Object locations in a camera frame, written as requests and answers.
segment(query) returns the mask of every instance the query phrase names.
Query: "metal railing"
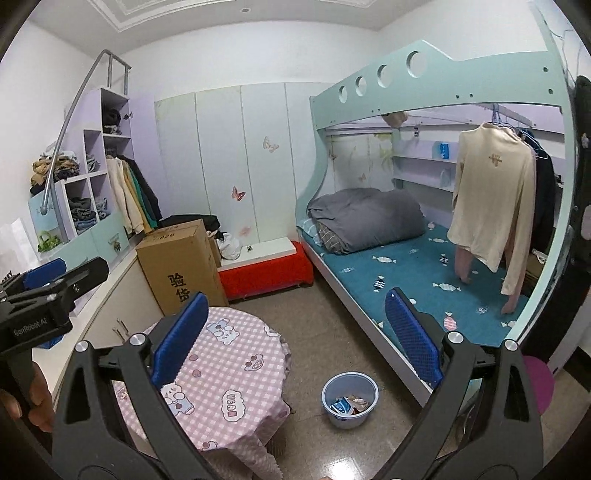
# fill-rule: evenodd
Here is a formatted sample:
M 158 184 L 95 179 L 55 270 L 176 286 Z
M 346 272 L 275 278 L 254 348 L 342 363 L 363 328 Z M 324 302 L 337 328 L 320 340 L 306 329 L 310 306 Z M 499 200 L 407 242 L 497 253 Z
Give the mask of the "metal railing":
M 57 224 L 58 224 L 58 227 L 60 228 L 61 240 L 64 243 L 68 242 L 69 238 L 67 236 L 67 232 L 64 227 L 64 220 L 61 216 L 61 212 L 60 212 L 60 209 L 57 204 L 56 186 L 53 181 L 53 171 L 56 167 L 56 162 L 57 162 L 57 159 L 59 158 L 59 154 L 60 154 L 60 150 L 61 150 L 61 144 L 64 141 L 64 136 L 66 135 L 66 130 L 68 128 L 68 125 L 70 124 L 70 120 L 72 119 L 72 115 L 74 114 L 74 110 L 76 109 L 76 106 L 78 105 L 78 102 L 80 101 L 80 98 L 82 97 L 82 93 L 84 92 L 86 85 L 88 85 L 88 81 L 90 80 L 90 77 L 92 77 L 92 74 L 95 72 L 96 68 L 98 67 L 98 65 L 104 55 L 109 56 L 109 66 L 108 66 L 108 71 L 107 71 L 107 87 L 111 87 L 111 83 L 113 81 L 113 78 L 112 78 L 112 76 L 113 76 L 113 59 L 115 59 L 121 65 L 123 65 L 125 68 L 124 94 L 127 95 L 129 71 L 131 70 L 131 66 L 128 65 L 127 63 L 125 63 L 123 60 L 121 60 L 117 55 L 115 55 L 110 50 L 103 50 L 102 52 L 99 53 L 99 56 L 96 58 L 95 62 L 92 64 L 92 67 L 90 67 L 90 70 L 88 71 L 88 74 L 86 75 L 84 81 L 82 82 L 82 85 L 80 85 L 80 89 L 78 90 L 78 93 L 74 97 L 74 101 L 72 102 L 72 105 L 70 106 L 70 109 L 68 110 L 68 113 L 66 115 L 66 119 L 64 120 L 64 124 L 61 126 L 60 135 L 57 137 L 56 146 L 53 150 L 53 156 L 51 158 L 51 166 L 49 167 L 49 171 L 47 172 L 45 189 L 43 190 L 43 201 L 41 202 L 41 209 L 40 209 L 41 214 L 42 215 L 47 214 L 47 208 L 48 208 L 48 204 L 49 204 L 49 195 L 51 192 L 51 201 L 53 202 L 53 210 L 56 213 Z

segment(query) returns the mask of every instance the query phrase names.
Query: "human hand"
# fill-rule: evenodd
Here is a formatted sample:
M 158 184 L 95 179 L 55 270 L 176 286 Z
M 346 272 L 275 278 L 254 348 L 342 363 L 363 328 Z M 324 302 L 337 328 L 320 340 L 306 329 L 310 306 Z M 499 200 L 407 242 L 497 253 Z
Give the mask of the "human hand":
M 55 412 L 53 411 L 53 402 L 51 393 L 47 386 L 45 376 L 35 362 L 33 362 L 34 378 L 29 389 L 31 401 L 36 405 L 29 412 L 29 421 L 39 427 L 43 432 L 51 433 L 53 431 L 53 420 Z M 6 408 L 8 414 L 13 419 L 19 419 L 22 416 L 21 406 L 18 404 L 16 398 L 10 393 L 0 390 L 0 402 Z

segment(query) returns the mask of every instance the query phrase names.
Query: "pink stool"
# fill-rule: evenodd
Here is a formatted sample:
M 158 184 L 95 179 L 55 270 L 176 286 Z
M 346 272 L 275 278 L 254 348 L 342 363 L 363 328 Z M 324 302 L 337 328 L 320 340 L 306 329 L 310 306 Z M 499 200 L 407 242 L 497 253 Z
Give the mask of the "pink stool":
M 554 376 L 542 360 L 534 356 L 524 355 L 523 360 L 528 374 L 530 375 L 531 385 L 534 387 L 535 398 L 538 403 L 538 411 L 542 415 L 552 402 L 554 395 Z

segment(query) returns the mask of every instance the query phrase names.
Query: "blue plastic bucket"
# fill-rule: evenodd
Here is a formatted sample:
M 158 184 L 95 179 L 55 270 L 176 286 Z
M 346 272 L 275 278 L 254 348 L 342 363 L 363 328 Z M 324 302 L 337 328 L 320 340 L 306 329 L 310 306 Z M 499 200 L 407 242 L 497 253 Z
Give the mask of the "blue plastic bucket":
M 338 398 L 355 395 L 369 402 L 367 410 L 348 417 L 329 407 Z M 322 389 L 322 405 L 329 415 L 330 421 L 340 429 L 354 429 L 361 425 L 368 418 L 369 413 L 378 404 L 379 391 L 376 382 L 365 374 L 358 372 L 345 372 L 339 374 L 326 383 Z

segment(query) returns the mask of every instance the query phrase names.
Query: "light blue bed frame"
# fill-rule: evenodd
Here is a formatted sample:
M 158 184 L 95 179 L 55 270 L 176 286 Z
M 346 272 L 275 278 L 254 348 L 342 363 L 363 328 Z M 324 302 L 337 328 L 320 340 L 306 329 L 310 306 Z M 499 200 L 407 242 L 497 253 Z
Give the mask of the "light blue bed frame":
M 540 280 L 516 325 L 507 335 L 508 339 L 517 342 L 523 341 L 536 322 L 564 268 L 571 240 L 569 216 L 573 206 L 577 162 L 571 100 L 561 56 L 539 10 L 532 7 L 532 13 L 544 37 L 547 51 L 454 61 L 431 44 L 418 41 L 380 58 L 312 97 L 310 105 L 316 138 L 316 165 L 308 186 L 297 199 L 295 209 L 296 220 L 300 224 L 307 218 L 306 207 L 326 175 L 329 161 L 327 127 L 385 113 L 467 103 L 533 103 L 561 107 L 567 168 L 563 177 L 560 214 L 554 242 Z M 410 69 L 410 59 L 416 52 L 424 54 L 427 61 L 427 70 L 420 77 L 415 77 Z M 383 66 L 388 66 L 388 75 L 393 78 L 388 87 L 383 87 L 379 80 Z M 367 83 L 363 96 L 359 96 L 356 91 L 360 77 Z M 345 102 L 340 98 L 342 87 L 346 88 L 348 94 Z M 421 404 L 426 403 L 422 394 L 419 398 L 413 388 L 410 390 Z

